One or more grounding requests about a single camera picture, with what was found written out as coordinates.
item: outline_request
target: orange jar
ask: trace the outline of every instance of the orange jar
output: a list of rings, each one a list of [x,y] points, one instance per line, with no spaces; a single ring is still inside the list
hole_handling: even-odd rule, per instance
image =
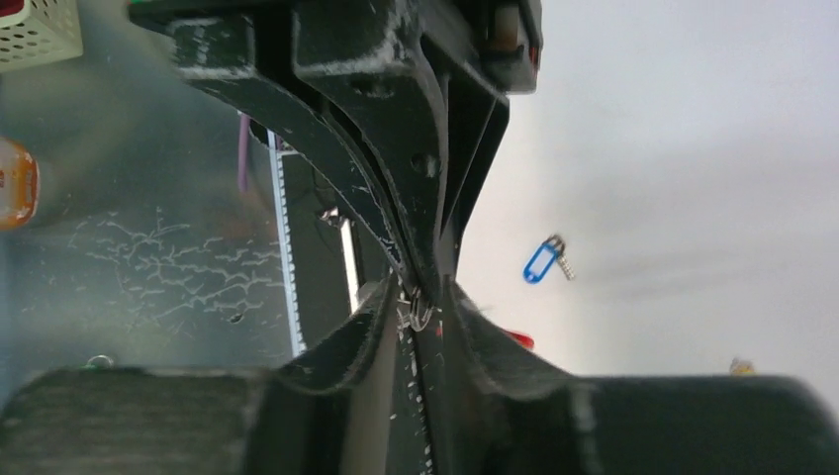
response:
[[[28,223],[38,209],[40,191],[35,159],[20,144],[0,138],[0,231]]]

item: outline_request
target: plastic container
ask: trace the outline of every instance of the plastic container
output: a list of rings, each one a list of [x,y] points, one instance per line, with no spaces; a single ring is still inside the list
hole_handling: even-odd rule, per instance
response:
[[[0,16],[0,73],[83,52],[76,0],[27,0],[17,13]]]
[[[40,197],[38,163],[22,145],[0,138],[0,232],[31,221]]]

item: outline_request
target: gray table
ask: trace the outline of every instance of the gray table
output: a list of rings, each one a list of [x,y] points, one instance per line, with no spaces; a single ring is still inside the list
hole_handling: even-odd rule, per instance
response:
[[[287,361],[267,151],[252,141],[240,192],[236,111],[182,84],[125,2],[79,3],[82,57],[0,77],[0,136],[46,169],[37,221],[0,236],[0,397],[100,353]]]

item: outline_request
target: red item in basket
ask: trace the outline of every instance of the red item in basket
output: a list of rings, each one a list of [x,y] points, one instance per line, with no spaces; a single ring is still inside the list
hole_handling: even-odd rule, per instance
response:
[[[510,330],[505,330],[508,335],[512,336],[515,341],[518,342],[521,346],[524,346],[527,349],[534,349],[536,347],[536,341],[533,340],[530,336],[519,333],[519,332],[512,332]]]
[[[26,0],[0,0],[0,18],[20,12],[25,3]]]

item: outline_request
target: white plastic basket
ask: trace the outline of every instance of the white plastic basket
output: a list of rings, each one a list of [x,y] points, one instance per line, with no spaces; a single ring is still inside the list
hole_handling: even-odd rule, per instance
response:
[[[19,13],[0,17],[0,73],[83,52],[76,0],[27,0]]]

